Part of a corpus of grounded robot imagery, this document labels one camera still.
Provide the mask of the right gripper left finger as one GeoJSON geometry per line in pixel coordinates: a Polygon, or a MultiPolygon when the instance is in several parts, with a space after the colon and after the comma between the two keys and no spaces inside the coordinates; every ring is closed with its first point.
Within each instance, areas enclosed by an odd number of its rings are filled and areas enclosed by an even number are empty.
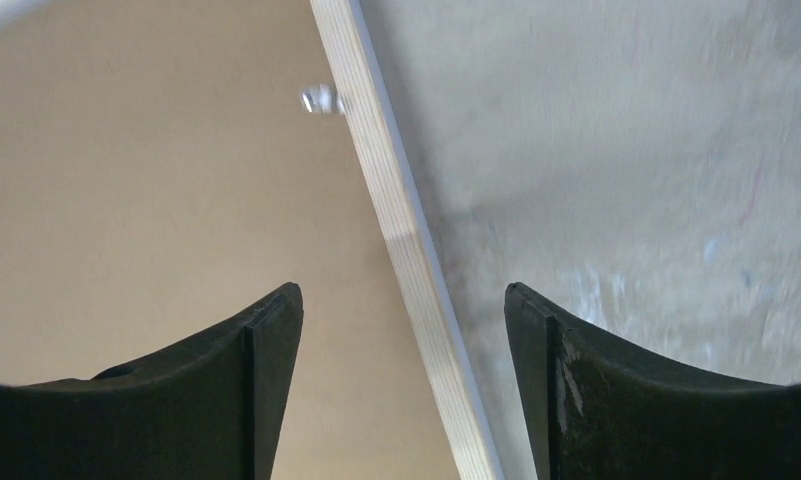
{"type": "Polygon", "coordinates": [[[0,385],[0,479],[268,479],[303,323],[286,283],[88,379],[0,385]]]}

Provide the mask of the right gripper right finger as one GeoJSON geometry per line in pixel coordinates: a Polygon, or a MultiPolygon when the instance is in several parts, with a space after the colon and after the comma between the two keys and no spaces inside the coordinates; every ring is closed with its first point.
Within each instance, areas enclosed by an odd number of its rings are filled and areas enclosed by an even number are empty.
{"type": "Polygon", "coordinates": [[[504,314],[539,478],[801,479],[801,384],[677,362],[522,283],[504,314]]]}

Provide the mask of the white wooden picture frame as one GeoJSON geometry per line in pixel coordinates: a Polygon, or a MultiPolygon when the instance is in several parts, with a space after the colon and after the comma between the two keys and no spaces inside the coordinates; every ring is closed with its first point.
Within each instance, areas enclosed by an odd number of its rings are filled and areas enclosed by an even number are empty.
{"type": "Polygon", "coordinates": [[[312,12],[450,449],[463,479],[504,476],[358,1],[312,12]]]}

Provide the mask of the brown cardboard backing board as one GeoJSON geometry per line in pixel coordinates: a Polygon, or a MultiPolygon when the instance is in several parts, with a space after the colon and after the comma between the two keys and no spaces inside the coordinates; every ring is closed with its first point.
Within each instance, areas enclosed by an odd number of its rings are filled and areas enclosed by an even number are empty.
{"type": "Polygon", "coordinates": [[[58,1],[0,31],[0,383],[90,378],[280,284],[273,475],[457,468],[306,1],[58,1]]]}

